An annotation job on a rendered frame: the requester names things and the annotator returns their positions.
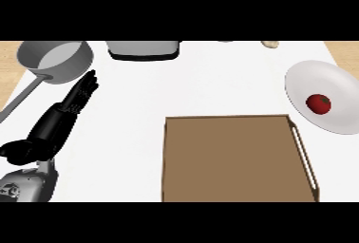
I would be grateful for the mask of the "brown wooden tray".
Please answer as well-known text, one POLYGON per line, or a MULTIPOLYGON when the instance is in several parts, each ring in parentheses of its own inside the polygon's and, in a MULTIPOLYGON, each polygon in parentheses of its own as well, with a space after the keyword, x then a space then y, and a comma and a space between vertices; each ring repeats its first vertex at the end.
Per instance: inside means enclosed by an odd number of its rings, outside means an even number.
POLYGON ((164 132, 162 201, 319 201, 286 115, 168 118, 164 132))

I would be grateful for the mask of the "red tomato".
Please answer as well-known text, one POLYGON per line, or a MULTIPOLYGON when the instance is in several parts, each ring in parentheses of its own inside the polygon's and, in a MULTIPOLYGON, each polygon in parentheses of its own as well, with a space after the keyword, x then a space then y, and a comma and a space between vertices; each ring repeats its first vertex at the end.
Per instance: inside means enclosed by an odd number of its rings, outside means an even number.
POLYGON ((320 94, 313 94, 307 100, 305 100, 305 105, 308 109, 317 114, 323 115, 328 113, 331 110, 331 101, 329 99, 320 95, 320 94))

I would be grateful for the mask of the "white round plate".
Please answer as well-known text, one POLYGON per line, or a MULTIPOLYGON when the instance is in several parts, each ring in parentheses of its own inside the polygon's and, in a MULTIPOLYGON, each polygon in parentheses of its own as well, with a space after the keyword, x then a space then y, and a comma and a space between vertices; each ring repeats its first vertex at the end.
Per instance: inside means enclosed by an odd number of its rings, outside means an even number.
POLYGON ((289 102, 305 120, 323 130, 359 134, 359 80, 335 65, 322 61, 297 63, 285 74, 289 102), (323 95, 329 111, 319 115, 307 107, 311 95, 323 95))

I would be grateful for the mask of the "grey and black appliance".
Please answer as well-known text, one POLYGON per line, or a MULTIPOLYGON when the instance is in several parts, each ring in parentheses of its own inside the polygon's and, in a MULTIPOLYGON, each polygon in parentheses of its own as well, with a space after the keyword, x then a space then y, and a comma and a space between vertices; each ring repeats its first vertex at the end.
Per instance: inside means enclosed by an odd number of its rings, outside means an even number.
POLYGON ((149 62, 178 57, 178 41, 106 41, 107 52, 115 60, 149 62))

